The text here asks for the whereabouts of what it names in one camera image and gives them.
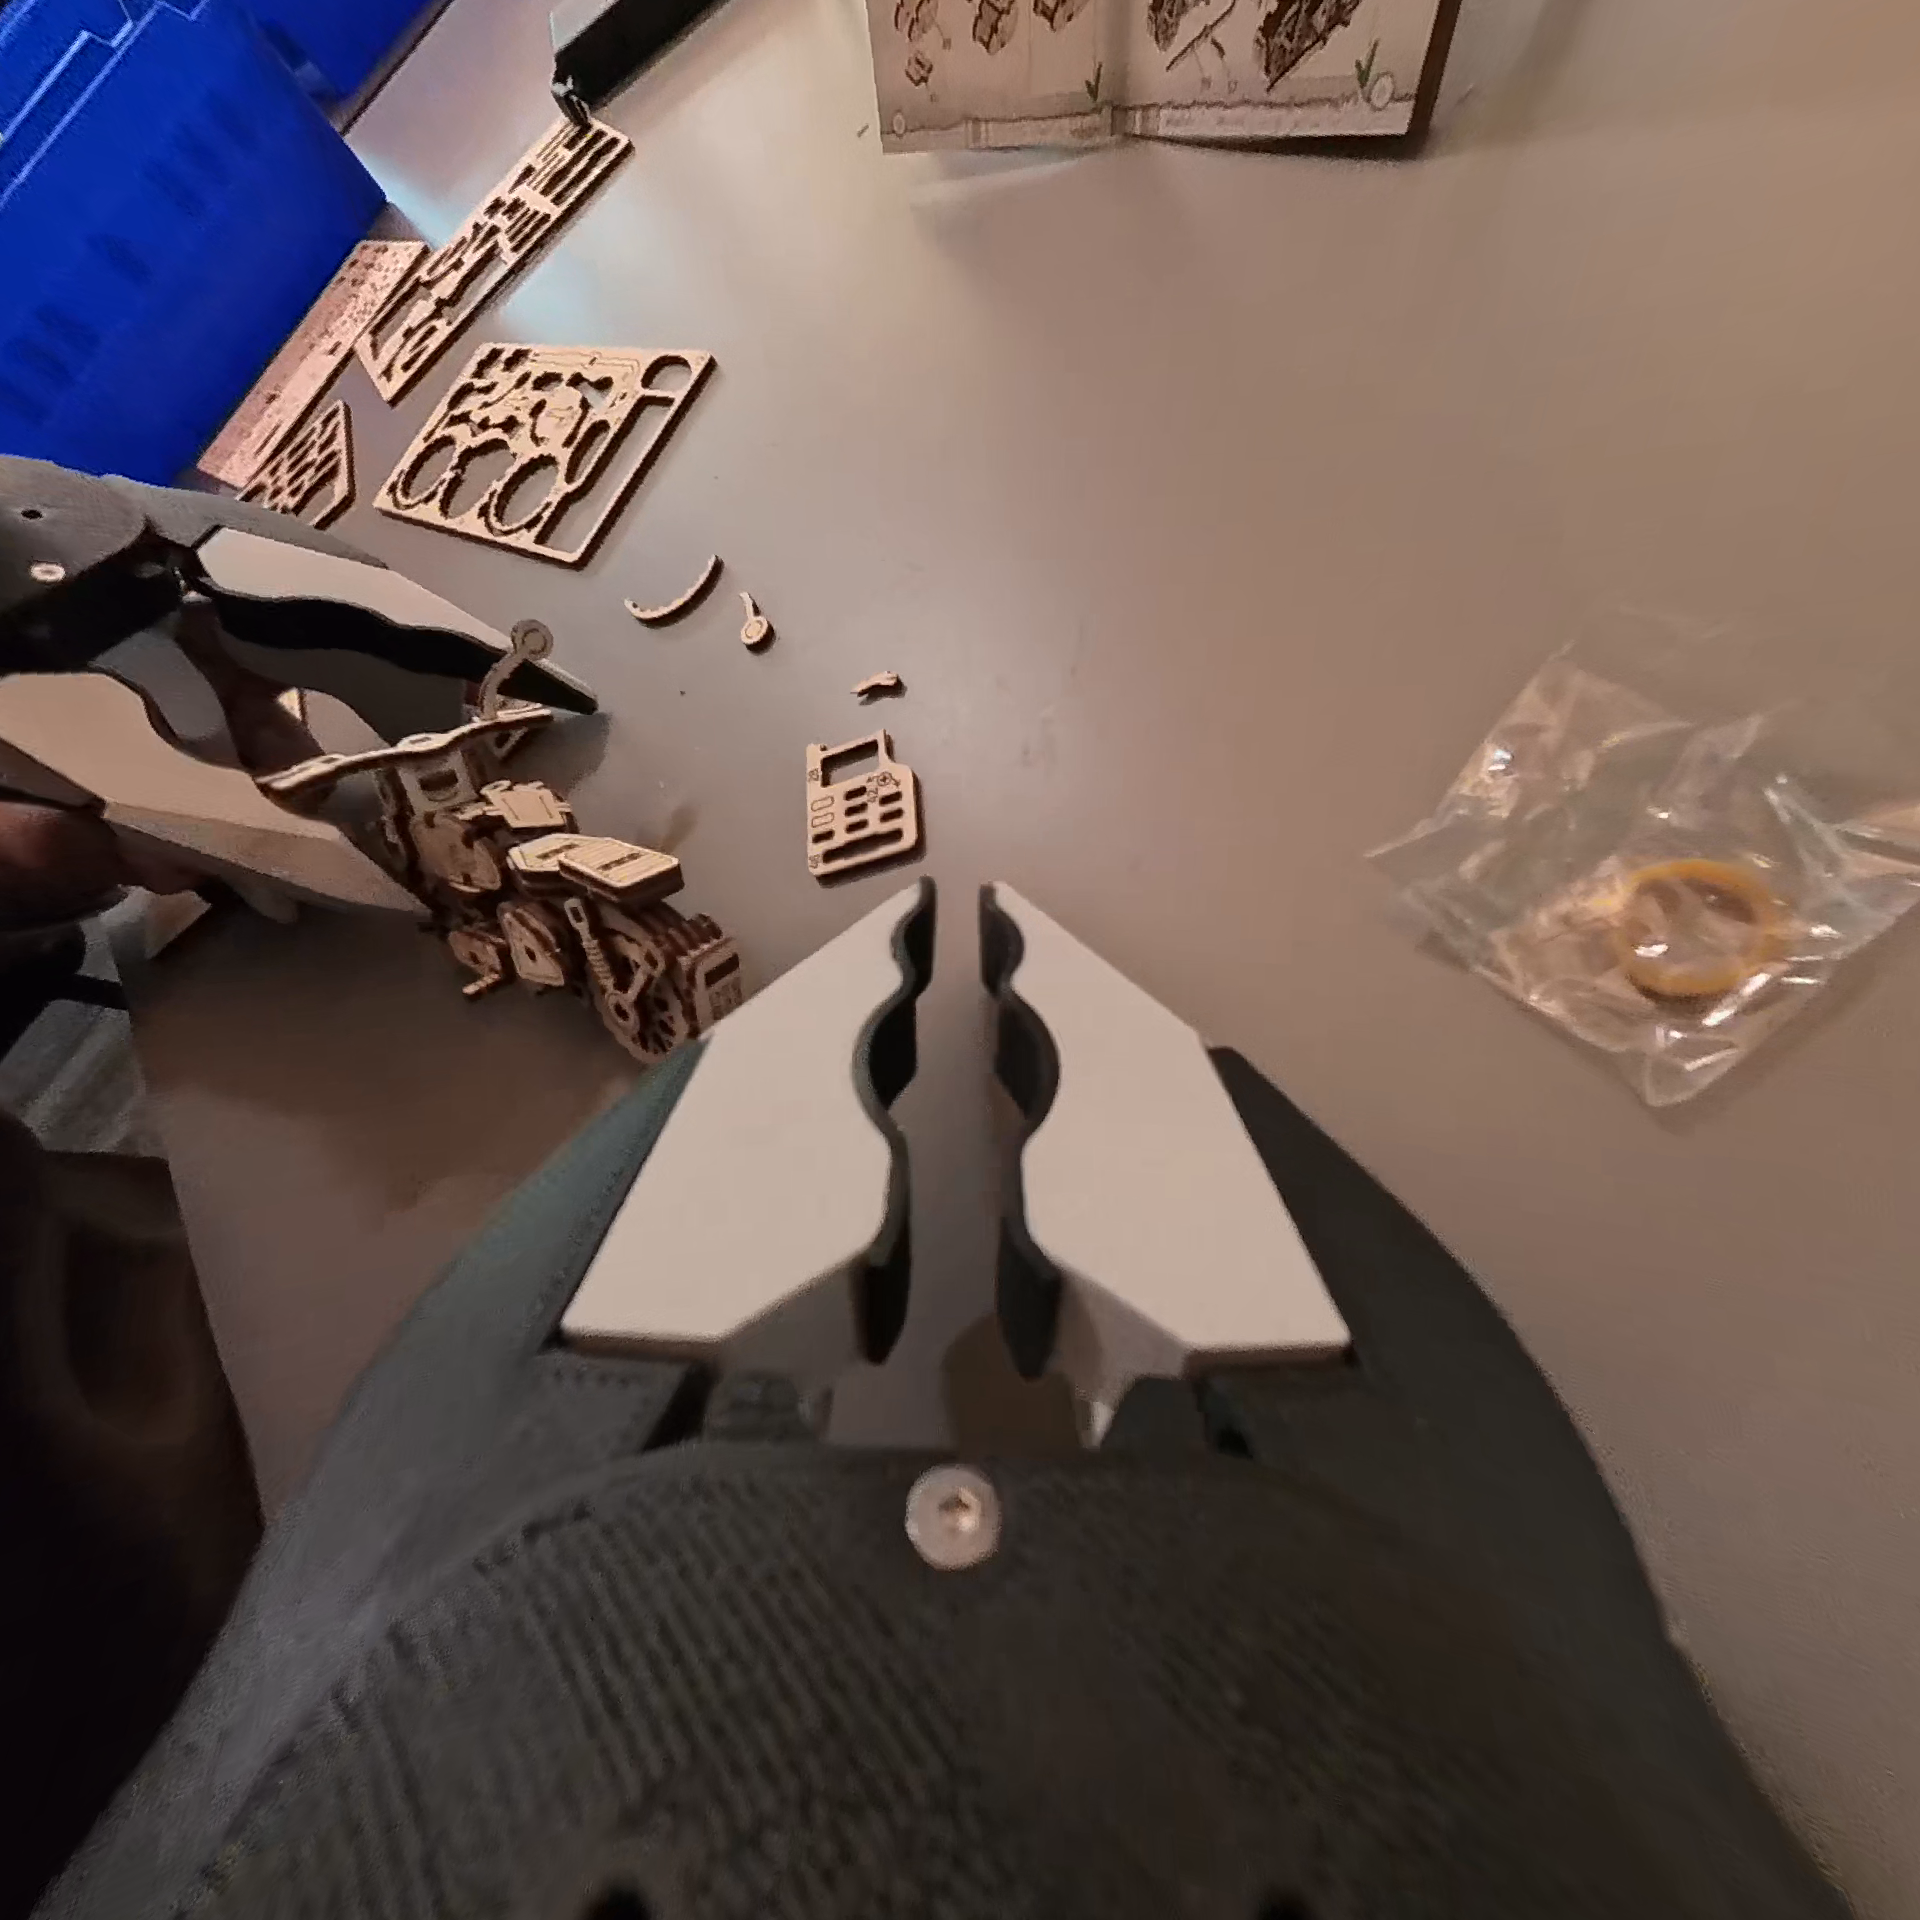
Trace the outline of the black power adapter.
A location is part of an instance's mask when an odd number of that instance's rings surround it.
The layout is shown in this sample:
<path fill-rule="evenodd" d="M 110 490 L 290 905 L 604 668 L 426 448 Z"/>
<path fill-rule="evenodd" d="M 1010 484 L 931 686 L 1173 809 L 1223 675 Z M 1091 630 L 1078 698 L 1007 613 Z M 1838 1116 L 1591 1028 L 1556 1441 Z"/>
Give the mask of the black power adapter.
<path fill-rule="evenodd" d="M 557 3 L 548 14 L 551 82 L 564 113 L 620 94 L 663 50 L 726 3 Z"/>

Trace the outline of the uncut wooden parts sheet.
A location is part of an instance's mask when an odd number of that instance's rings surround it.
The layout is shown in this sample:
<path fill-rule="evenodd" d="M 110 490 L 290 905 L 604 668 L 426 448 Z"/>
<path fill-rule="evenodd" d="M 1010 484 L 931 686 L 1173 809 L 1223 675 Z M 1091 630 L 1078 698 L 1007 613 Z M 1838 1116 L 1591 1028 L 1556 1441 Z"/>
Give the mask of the uncut wooden parts sheet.
<path fill-rule="evenodd" d="M 228 490 L 252 484 L 276 446 L 318 404 L 423 254 L 426 242 L 419 240 L 378 238 L 356 244 L 204 448 L 196 474 Z"/>

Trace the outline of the yellow rubber band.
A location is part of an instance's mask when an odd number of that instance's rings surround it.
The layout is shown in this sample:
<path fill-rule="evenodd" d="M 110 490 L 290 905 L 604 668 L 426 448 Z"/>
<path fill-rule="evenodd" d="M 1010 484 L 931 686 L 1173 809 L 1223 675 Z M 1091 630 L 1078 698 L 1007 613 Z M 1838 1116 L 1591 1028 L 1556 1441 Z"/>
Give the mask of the yellow rubber band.
<path fill-rule="evenodd" d="M 1653 1002 L 1714 1002 L 1769 971 L 1789 913 L 1762 870 L 1677 856 L 1633 870 L 1610 910 L 1628 985 Z"/>

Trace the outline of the person's dark clothing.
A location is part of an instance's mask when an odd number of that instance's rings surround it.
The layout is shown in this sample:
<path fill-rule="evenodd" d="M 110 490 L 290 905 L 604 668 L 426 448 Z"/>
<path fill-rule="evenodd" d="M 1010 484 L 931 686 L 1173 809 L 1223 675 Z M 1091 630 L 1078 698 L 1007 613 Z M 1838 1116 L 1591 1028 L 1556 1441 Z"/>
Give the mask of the person's dark clothing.
<path fill-rule="evenodd" d="M 172 1718 L 260 1538 L 170 1169 L 3 1118 L 3 1916 Z"/>

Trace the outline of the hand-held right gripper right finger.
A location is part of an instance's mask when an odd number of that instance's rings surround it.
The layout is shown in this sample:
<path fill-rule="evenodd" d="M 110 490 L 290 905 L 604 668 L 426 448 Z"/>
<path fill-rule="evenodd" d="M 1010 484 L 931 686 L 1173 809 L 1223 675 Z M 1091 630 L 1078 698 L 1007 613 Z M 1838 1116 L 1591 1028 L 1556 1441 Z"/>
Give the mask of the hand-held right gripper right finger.
<path fill-rule="evenodd" d="M 1002 880 L 975 924 L 1019 1376 L 1060 1378 L 1094 1448 L 1141 1382 L 1345 1363 L 1353 1333 L 1198 1032 Z"/>

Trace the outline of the long wooden cut-out sheet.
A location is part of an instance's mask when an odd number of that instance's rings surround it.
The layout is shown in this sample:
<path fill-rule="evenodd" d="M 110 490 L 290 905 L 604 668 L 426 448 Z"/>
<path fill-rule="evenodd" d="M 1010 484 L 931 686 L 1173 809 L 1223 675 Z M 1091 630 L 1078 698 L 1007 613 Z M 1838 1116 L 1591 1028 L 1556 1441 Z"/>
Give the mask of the long wooden cut-out sheet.
<path fill-rule="evenodd" d="M 404 397 L 630 156 L 629 136 L 557 120 L 379 308 L 356 346 L 374 393 Z"/>

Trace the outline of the wooden sheet with round holes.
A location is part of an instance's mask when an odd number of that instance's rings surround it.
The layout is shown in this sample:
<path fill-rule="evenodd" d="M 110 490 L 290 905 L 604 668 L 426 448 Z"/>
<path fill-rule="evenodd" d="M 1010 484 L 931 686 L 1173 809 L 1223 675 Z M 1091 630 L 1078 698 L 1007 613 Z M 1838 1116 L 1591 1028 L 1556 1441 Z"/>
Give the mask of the wooden sheet with round holes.
<path fill-rule="evenodd" d="M 397 457 L 374 508 L 578 569 L 713 371 L 703 350 L 484 344 Z"/>

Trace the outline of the clear plastic bag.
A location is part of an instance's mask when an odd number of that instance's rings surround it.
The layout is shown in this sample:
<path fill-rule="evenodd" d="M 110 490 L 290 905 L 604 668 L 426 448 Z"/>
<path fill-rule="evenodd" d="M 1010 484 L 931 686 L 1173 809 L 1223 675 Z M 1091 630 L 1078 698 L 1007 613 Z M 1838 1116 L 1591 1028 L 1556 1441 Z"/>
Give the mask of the clear plastic bag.
<path fill-rule="evenodd" d="M 1374 864 L 1427 947 L 1668 1112 L 1916 921 L 1916 723 L 1916 656 L 1625 608 L 1547 656 Z M 1610 910 L 1666 858 L 1764 874 L 1791 917 L 1764 977 L 1703 1002 L 1628 985 Z"/>

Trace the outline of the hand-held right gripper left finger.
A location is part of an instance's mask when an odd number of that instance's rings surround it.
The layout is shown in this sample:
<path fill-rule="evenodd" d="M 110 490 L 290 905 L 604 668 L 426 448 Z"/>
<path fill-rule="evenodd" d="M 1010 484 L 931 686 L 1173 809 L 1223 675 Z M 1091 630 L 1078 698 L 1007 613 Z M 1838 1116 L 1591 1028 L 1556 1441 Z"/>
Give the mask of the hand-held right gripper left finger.
<path fill-rule="evenodd" d="M 909 1299 L 909 1164 L 937 886 L 882 898 L 726 1016 L 561 1316 L 578 1353 L 844 1374 Z"/>

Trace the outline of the wooden motorcycle model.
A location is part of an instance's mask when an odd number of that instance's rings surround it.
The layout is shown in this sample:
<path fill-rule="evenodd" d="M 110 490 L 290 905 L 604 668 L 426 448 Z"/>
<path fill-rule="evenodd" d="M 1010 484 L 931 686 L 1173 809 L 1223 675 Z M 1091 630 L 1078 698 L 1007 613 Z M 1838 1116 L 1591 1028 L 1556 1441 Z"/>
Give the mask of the wooden motorcycle model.
<path fill-rule="evenodd" d="M 638 1064 L 658 1065 L 741 1005 L 741 956 L 713 920 L 669 902 L 684 886 L 675 856 L 588 834 L 554 787 L 503 773 L 507 750 L 556 721 L 551 706 L 506 693 L 554 644 L 547 624 L 522 619 L 462 725 L 325 752 L 255 784 L 293 806 L 371 776 L 381 860 L 467 970 L 463 994 L 570 992 Z"/>

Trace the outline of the small wooden slotted panel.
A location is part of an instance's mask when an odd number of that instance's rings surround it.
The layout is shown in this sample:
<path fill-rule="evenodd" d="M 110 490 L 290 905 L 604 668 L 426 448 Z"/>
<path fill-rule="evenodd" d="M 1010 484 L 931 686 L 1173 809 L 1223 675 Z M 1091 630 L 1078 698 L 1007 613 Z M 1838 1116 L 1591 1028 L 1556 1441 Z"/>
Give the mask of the small wooden slotted panel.
<path fill-rule="evenodd" d="M 895 754 L 889 730 L 806 745 L 806 874 L 838 882 L 924 850 L 919 776 Z"/>

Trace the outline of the assembly instruction booklet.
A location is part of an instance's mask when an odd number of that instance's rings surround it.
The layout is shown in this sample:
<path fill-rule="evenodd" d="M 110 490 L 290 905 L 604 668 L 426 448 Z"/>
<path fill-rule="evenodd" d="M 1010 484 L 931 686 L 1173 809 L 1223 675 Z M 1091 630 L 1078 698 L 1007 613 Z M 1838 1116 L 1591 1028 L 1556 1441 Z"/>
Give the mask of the assembly instruction booklet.
<path fill-rule="evenodd" d="M 1458 3 L 868 3 L 889 154 L 1404 141 Z"/>

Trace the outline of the small wooden parts sheet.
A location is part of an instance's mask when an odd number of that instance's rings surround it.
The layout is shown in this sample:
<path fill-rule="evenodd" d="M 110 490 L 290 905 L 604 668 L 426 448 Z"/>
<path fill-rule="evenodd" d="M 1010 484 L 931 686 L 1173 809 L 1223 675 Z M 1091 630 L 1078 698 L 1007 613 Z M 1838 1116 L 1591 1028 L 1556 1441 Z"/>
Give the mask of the small wooden parts sheet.
<path fill-rule="evenodd" d="M 327 530 L 355 498 L 353 411 L 334 401 L 294 425 L 238 491 L 247 506 Z"/>

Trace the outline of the person's left hand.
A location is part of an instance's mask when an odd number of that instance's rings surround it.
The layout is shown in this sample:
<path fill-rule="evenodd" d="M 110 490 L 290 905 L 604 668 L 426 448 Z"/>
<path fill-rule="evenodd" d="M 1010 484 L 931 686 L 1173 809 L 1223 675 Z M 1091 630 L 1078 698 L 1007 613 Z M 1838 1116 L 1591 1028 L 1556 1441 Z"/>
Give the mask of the person's left hand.
<path fill-rule="evenodd" d="M 231 752 L 252 776 L 273 777 L 323 754 L 310 726 L 281 702 L 286 688 L 233 659 L 207 601 L 182 603 L 177 648 L 210 688 Z"/>

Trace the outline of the blue plastic bin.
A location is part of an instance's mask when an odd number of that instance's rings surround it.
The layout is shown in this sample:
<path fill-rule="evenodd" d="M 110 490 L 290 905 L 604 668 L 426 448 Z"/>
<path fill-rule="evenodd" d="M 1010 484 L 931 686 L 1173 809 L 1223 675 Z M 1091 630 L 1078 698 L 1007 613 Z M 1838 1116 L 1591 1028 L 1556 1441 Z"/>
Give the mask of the blue plastic bin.
<path fill-rule="evenodd" d="M 3 21 L 3 451 L 172 482 L 386 205 L 335 114 L 427 5 Z"/>

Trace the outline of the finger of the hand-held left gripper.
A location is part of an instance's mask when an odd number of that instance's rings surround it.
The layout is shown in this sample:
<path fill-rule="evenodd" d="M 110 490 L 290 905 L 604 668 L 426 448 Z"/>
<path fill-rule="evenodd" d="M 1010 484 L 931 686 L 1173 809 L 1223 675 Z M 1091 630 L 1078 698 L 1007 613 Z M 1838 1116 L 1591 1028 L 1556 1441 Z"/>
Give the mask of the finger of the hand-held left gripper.
<path fill-rule="evenodd" d="M 202 673 L 219 690 L 323 693 L 361 718 L 467 718 L 493 686 L 506 702 L 597 713 L 548 656 L 341 546 L 225 526 L 182 549 L 182 580 L 207 605 Z"/>
<path fill-rule="evenodd" d="M 186 745 L 153 696 L 102 665 L 5 676 L 6 917 L 86 917 L 127 889 L 218 880 L 278 901 L 420 917 L 341 827 L 281 805 L 233 757 Z M 431 718 L 361 718 L 383 739 Z"/>

